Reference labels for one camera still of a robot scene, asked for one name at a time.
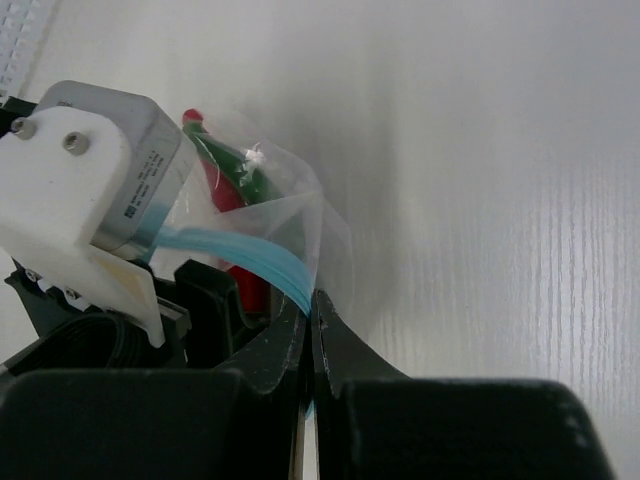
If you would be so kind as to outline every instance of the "screw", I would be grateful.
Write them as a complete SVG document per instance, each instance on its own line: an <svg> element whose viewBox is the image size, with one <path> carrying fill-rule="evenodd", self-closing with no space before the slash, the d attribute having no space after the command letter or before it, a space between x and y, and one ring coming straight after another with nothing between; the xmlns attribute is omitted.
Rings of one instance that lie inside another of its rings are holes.
<svg viewBox="0 0 640 480"><path fill-rule="evenodd" d="M26 269L24 271L24 274L27 276L27 278L29 280L31 280L32 282L36 283L38 280L40 280L42 277L40 275L38 275L36 272L34 272L33 270L29 270Z"/></svg>
<svg viewBox="0 0 640 480"><path fill-rule="evenodd" d="M20 140L29 140L36 130L36 124L28 118L20 117L11 122L11 132Z"/></svg>
<svg viewBox="0 0 640 480"><path fill-rule="evenodd" d="M62 148L72 155L82 155L89 149L89 139L80 132L71 132L62 140Z"/></svg>
<svg viewBox="0 0 640 480"><path fill-rule="evenodd" d="M69 297L71 300L77 300L80 298L80 295L75 290L71 290L70 288L66 288L64 290L64 294Z"/></svg>

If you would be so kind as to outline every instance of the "transparent plastic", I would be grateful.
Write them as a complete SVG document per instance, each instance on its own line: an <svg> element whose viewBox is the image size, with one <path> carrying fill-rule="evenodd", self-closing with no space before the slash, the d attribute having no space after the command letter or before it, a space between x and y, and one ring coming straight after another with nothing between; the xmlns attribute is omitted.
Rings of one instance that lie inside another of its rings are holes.
<svg viewBox="0 0 640 480"><path fill-rule="evenodd" d="M238 114L213 119L190 110L183 121L201 162L161 230L151 261L156 274L171 275L187 258L222 269L237 265L298 304L310 305L317 285L346 314L353 289L350 232L309 165Z"/></svg>

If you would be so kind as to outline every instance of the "white surface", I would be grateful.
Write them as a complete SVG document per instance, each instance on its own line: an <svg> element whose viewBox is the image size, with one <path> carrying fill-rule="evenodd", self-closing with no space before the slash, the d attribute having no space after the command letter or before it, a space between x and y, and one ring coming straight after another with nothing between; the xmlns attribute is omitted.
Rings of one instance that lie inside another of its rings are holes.
<svg viewBox="0 0 640 480"><path fill-rule="evenodd" d="M106 117L71 108L49 108L30 121L37 127L31 139L0 139L0 245L49 286L131 315L161 346L149 272L91 245L127 177L129 142ZM71 132L89 138L80 156L62 147Z"/></svg>
<svg viewBox="0 0 640 480"><path fill-rule="evenodd" d="M57 0L0 0L0 99L18 96Z"/></svg>
<svg viewBox="0 0 640 480"><path fill-rule="evenodd" d="M176 119L243 110L351 224L359 334L413 375L560 379L634 479L639 18L633 0L64 0L28 94L74 78Z"/></svg>

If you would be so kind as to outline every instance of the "white background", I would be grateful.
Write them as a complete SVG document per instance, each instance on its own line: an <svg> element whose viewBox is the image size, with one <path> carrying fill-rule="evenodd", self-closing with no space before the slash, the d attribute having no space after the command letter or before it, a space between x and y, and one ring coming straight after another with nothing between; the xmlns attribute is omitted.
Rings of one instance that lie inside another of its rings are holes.
<svg viewBox="0 0 640 480"><path fill-rule="evenodd" d="M634 0L62 0L26 93L250 115L351 225L360 335L411 375L567 383L630 479L639 25ZM6 357L33 332L4 286L0 315Z"/></svg>

